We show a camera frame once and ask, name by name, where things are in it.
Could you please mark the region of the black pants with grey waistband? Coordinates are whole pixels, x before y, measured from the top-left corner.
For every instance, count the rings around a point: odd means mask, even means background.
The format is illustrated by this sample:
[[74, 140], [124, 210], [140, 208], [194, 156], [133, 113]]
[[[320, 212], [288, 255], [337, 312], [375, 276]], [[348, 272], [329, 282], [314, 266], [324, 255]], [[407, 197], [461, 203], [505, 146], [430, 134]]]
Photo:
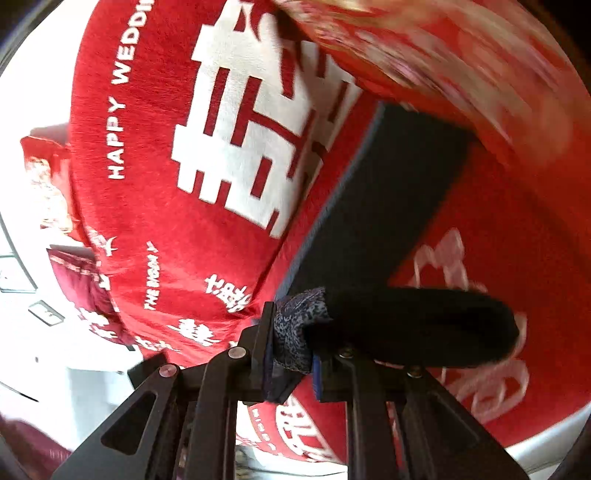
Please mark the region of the black pants with grey waistband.
[[304, 240], [276, 304], [274, 374], [311, 372], [344, 350], [401, 367], [473, 368], [507, 358], [511, 310], [474, 291], [392, 287], [468, 158], [472, 134], [383, 107]]

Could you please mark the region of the dark red cushion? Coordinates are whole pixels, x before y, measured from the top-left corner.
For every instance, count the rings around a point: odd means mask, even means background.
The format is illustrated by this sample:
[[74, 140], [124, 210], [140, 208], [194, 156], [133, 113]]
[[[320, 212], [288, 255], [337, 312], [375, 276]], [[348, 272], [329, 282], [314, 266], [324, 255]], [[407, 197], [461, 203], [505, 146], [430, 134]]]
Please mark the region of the dark red cushion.
[[95, 335], [128, 349], [134, 343], [111, 301], [110, 284], [102, 275], [94, 253], [86, 247], [52, 246], [47, 249], [57, 283]]

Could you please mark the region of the red wedding sofa cover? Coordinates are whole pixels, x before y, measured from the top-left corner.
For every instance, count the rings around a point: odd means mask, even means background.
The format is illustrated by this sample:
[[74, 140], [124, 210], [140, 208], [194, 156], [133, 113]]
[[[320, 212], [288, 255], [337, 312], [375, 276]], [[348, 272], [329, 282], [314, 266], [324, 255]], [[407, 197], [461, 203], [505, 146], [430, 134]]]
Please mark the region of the red wedding sofa cover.
[[73, 196], [141, 352], [238, 341], [283, 283], [388, 105], [468, 130], [468, 158], [392, 287], [506, 302], [512, 353], [437, 378], [504, 445], [590, 402], [590, 142], [551, 162], [363, 79], [281, 1], [101, 1], [77, 55]]

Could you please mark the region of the red embroidered cushion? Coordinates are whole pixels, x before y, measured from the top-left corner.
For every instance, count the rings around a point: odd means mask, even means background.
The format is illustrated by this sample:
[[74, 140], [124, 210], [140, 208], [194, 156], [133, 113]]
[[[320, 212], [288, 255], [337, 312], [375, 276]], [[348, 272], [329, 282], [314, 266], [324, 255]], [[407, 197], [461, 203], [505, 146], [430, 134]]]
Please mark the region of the red embroidered cushion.
[[551, 162], [590, 142], [590, 97], [519, 1], [281, 1], [312, 40], [385, 90], [465, 117], [481, 137]]

